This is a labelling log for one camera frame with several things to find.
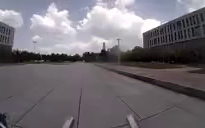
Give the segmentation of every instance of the lamp post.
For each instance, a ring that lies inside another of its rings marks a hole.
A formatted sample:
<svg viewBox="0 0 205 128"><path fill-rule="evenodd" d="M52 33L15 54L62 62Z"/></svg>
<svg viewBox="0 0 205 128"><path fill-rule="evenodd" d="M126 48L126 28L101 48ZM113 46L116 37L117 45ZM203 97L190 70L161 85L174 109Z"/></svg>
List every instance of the lamp post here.
<svg viewBox="0 0 205 128"><path fill-rule="evenodd" d="M34 43L34 53L36 53L36 41L33 41L33 43Z"/></svg>
<svg viewBox="0 0 205 128"><path fill-rule="evenodd" d="M120 41L121 41L121 39L117 39L117 41L118 41L118 65L120 65L121 64L121 53L120 53Z"/></svg>

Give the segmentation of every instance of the sky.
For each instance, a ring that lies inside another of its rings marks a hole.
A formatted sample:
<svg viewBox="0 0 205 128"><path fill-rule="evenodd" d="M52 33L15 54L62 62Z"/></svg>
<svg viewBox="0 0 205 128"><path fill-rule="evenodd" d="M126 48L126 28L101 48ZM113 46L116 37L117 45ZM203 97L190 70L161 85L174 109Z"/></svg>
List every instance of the sky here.
<svg viewBox="0 0 205 128"><path fill-rule="evenodd" d="M0 21L13 26L13 49L82 54L121 39L143 46L142 33L205 6L205 0L0 0Z"/></svg>

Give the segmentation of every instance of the asphalt road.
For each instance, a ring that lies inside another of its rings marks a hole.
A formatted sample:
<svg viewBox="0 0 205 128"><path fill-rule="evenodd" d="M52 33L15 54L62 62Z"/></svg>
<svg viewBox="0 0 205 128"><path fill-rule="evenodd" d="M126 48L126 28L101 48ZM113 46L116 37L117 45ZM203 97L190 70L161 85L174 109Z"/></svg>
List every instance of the asphalt road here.
<svg viewBox="0 0 205 128"><path fill-rule="evenodd" d="M205 128L205 102L93 64L0 67L0 110L23 128Z"/></svg>

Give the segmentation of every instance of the cloud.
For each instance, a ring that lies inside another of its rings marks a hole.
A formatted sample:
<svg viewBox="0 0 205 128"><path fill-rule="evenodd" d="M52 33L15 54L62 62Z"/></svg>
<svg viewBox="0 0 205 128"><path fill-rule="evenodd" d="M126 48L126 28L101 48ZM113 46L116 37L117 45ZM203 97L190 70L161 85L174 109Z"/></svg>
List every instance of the cloud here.
<svg viewBox="0 0 205 128"><path fill-rule="evenodd" d="M13 26L14 28L20 28L23 25L22 14L14 10L0 9L0 21Z"/></svg>
<svg viewBox="0 0 205 128"><path fill-rule="evenodd" d="M177 0L177 2L185 6L188 12L205 7L205 0Z"/></svg>
<svg viewBox="0 0 205 128"><path fill-rule="evenodd" d="M122 48L130 49L142 46L142 33L161 23L155 19L143 19L129 7L134 0L116 0L112 6L97 0L87 9L85 18L74 21L69 18L68 10L58 10L50 4L45 15L34 14L31 17L30 29L33 40L41 38L38 43L43 52L83 53L99 52L102 43L107 47L117 44L117 37L122 39Z"/></svg>

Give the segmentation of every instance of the distant building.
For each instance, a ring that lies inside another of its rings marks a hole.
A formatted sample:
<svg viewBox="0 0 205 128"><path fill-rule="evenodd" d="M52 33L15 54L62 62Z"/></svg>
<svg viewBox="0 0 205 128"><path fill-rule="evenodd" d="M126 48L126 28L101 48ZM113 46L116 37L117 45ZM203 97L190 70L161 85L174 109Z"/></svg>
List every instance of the distant building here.
<svg viewBox="0 0 205 128"><path fill-rule="evenodd" d="M0 22L0 63L11 61L14 31L13 27Z"/></svg>
<svg viewBox="0 0 205 128"><path fill-rule="evenodd" d="M105 44L105 42L103 42L103 48L102 48L102 50L106 51L106 44Z"/></svg>
<svg viewBox="0 0 205 128"><path fill-rule="evenodd" d="M143 47L190 49L205 57L205 7L143 33Z"/></svg>

